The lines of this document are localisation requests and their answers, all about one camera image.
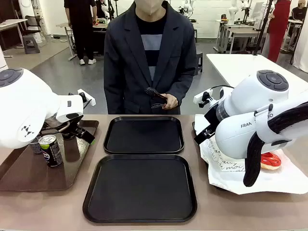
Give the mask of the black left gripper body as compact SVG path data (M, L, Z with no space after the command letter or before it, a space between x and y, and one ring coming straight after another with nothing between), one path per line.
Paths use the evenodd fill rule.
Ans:
M64 129L61 134L64 140L71 140L74 137L81 138L84 128L79 125L83 115L70 119L68 128Z

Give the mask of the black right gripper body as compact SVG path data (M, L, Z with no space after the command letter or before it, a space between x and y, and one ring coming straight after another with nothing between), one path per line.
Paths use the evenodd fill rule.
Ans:
M209 122L209 125L207 126L207 130L210 132L215 132L218 124L220 123L217 115L216 115L216 109L218 107L218 103L211 106L207 113L204 115L205 119Z

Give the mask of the black Pepsi soda can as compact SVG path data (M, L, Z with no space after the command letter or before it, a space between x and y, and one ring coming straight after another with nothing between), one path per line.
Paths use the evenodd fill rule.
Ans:
M42 154L42 149L39 144L41 136L37 136L34 138L34 140L29 144L34 154Z
M38 141L48 167L57 167L63 163L62 154L55 135L45 135Z

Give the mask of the perforated serving tongs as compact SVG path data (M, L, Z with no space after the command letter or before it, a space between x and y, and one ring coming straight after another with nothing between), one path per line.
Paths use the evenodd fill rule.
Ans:
M167 104L168 98L163 94L159 93L156 89L148 87L145 90L145 93L150 96L151 99L159 98L164 101L164 103L153 103L151 105L151 109L163 109L165 110L165 106Z

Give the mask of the person's right forearm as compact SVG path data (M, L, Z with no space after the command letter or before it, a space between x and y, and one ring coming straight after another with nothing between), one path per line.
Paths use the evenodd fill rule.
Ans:
M104 93L108 114L124 114L124 87L121 80L113 77L104 80Z

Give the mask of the person's left hand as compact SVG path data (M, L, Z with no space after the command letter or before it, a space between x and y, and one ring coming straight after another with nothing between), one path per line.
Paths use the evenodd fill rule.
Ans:
M162 107L162 109L164 110L171 110L173 108L176 108L179 105L178 99L171 95L171 94L161 94L162 96L166 97L167 102L164 104L164 106Z

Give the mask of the white printed paper donut box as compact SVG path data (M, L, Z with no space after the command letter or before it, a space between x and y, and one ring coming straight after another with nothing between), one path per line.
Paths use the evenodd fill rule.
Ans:
M209 154L213 161L218 164L218 167L223 172L245 172L244 159L233 159L221 152L218 148L215 138L206 141L209 148Z

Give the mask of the white paper sheet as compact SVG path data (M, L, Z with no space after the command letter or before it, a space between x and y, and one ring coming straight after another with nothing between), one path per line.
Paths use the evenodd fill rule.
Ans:
M251 136L256 132L253 113L234 115L223 119L211 138L215 138L218 148L223 154L233 159L244 159ZM308 193L308 177L282 151L293 144L296 139L308 136L308 120L298 122L282 130L283 143L264 144L261 153L271 152L281 159L281 166L276 170L261 168L256 182L246 187L243 183L245 172L223 172L212 160L206 141L200 146L201 158L208 164L208 179L211 185L240 194L256 192Z

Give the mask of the large white table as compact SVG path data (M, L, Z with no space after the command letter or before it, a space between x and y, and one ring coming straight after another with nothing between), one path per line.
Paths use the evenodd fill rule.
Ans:
M258 70L272 70L286 78L289 83L290 97L308 90L308 82L262 55L207 54L206 56L222 78L232 87L237 86L253 72Z

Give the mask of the brown plastic serving tray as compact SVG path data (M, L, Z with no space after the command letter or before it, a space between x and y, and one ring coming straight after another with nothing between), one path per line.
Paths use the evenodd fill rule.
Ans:
M47 192L70 188L78 175L89 144L83 139L64 140L57 134L63 163L48 167L30 146L14 149L0 160L0 192Z

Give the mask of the black plastic serving tray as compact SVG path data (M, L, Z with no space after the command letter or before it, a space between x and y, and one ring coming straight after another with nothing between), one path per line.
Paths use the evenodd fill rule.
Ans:
M181 122L173 116L118 116L103 142L110 154L177 154L184 146Z
M112 154L96 165L83 206L94 223L186 222L197 210L188 162L176 154Z

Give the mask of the black stool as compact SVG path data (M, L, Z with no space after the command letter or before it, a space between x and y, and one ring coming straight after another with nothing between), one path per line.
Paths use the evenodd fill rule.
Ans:
M197 65L195 70L195 75L197 75L199 72L201 73L203 71L203 53L198 52L197 53Z

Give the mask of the red glazed donut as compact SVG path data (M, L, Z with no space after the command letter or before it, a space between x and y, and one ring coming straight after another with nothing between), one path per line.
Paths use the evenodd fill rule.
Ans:
M261 168L268 170L276 170L281 166L281 159L271 152L261 154Z

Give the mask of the person's torso in dark blazer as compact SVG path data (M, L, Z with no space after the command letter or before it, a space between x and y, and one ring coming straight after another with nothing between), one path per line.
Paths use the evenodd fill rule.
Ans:
M163 0L152 15L136 8L133 1L127 11L111 20L104 41L104 75L123 82L124 114L178 115L180 106L171 110L151 109L145 93L148 87L161 94L169 90L175 75L196 69L196 44L191 21Z

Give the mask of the white background workbench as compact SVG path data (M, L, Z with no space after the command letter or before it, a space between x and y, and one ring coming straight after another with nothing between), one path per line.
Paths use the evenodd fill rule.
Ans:
M226 21L216 20L219 29L213 49L218 53L245 53L249 41L256 41L259 31L248 25L229 25Z

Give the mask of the grey plastic step stool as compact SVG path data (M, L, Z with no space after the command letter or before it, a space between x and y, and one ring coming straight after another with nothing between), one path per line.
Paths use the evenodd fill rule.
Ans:
M24 44L25 54L40 53L39 46L33 35L23 36L23 44Z

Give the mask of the bystander in black clothes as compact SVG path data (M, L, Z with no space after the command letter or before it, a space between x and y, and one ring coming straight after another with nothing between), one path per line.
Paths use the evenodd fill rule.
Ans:
M79 64L93 65L93 25L96 23L97 6L94 0L64 0L64 9L69 27L73 30Z

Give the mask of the black stand pole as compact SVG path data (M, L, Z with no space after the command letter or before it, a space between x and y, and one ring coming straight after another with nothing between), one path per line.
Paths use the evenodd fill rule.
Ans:
M257 35L257 43L255 45L255 49L253 51L253 55L257 55L258 50L260 48L260 44L264 35L265 28L268 24L269 14L274 9L274 1L275 0L264 0L261 5L260 14L257 17L254 25L254 30L258 32Z

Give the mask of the grey background table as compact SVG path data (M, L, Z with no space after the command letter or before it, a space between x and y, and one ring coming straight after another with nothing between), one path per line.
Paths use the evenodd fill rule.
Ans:
M77 53L73 49L75 45L73 30L69 27L68 23L57 24L56 27L63 28L65 31L66 39L69 44L69 50L70 50L70 57L68 58L68 60L71 61L77 57Z

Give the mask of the bystander in red dress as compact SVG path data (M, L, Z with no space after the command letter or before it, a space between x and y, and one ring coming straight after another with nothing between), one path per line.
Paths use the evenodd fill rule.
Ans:
M280 53L284 34L287 30L290 13L290 0L277 0L269 22L269 53L268 59L276 62Z

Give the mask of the black office chair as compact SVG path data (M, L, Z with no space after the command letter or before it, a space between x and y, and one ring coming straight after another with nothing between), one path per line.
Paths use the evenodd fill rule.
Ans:
M36 34L41 32L41 25L40 25L40 16L25 16L26 21L26 30L23 30L22 35L30 35Z

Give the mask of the white background desk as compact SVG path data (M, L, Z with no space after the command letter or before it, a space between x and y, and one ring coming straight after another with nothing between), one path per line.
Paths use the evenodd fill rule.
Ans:
M19 38L21 41L21 45L16 46L16 48L24 48L24 42L23 42L23 35L21 32L21 29L19 28L20 23L26 24L27 19L7 19L0 23L0 32L11 29L11 28L17 28Z

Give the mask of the beige face mask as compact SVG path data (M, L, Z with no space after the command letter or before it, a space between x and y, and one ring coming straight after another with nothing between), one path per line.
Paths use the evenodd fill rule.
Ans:
M161 6L163 0L134 0L136 8L147 15L154 14Z

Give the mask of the seated bystander with cap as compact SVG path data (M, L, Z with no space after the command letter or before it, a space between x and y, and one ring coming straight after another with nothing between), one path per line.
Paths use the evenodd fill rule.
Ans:
M305 19L306 12L306 0L298 0L297 7L292 9L292 15L290 19L303 21Z

